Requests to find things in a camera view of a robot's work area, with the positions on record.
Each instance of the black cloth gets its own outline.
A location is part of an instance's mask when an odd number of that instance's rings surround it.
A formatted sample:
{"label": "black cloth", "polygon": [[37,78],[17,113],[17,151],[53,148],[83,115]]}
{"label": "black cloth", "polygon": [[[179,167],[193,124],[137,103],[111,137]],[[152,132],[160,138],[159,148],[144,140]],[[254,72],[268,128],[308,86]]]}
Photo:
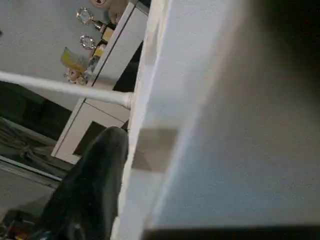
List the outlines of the black cloth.
{"label": "black cloth", "polygon": [[62,180],[27,239],[110,239],[127,156],[123,129],[102,132]]}

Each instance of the white cabinet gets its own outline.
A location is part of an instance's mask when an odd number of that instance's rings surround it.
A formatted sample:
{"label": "white cabinet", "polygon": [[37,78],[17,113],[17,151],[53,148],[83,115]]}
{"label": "white cabinet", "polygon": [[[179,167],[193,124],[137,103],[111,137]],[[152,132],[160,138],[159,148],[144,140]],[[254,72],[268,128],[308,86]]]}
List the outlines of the white cabinet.
{"label": "white cabinet", "polygon": [[[148,13],[139,2],[129,2],[108,42],[88,85],[112,90],[145,37]],[[121,127],[130,111],[123,106],[81,98],[52,152],[52,156],[75,164],[85,146],[103,128]]]}
{"label": "white cabinet", "polygon": [[121,127],[123,124],[122,121],[84,103],[63,138],[63,143],[55,157],[75,164],[84,153],[86,146],[104,128]]}

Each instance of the yellow package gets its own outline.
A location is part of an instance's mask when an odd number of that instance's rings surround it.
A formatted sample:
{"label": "yellow package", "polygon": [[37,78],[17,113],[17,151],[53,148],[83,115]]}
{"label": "yellow package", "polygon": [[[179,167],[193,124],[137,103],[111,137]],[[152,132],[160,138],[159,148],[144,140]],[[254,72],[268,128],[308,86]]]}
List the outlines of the yellow package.
{"label": "yellow package", "polygon": [[74,69],[80,73],[83,73],[85,70],[87,70],[89,64],[87,58],[70,51],[70,49],[67,47],[64,48],[60,60],[66,68]]}

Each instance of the cabinet door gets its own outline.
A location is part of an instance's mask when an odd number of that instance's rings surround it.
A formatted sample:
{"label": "cabinet door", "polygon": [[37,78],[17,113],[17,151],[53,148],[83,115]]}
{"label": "cabinet door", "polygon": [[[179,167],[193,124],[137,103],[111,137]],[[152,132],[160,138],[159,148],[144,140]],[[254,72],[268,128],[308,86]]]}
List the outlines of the cabinet door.
{"label": "cabinet door", "polygon": [[103,111],[84,103],[65,133],[55,157],[71,164],[77,163],[88,144],[105,128],[121,127],[124,123]]}

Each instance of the metal rod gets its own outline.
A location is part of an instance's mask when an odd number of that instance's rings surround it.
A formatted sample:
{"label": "metal rod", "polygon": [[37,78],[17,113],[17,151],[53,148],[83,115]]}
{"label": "metal rod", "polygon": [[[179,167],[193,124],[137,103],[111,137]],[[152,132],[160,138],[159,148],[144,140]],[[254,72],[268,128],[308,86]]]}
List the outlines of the metal rod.
{"label": "metal rod", "polygon": [[131,108],[133,92],[119,92],[0,71],[0,81],[72,94]]}

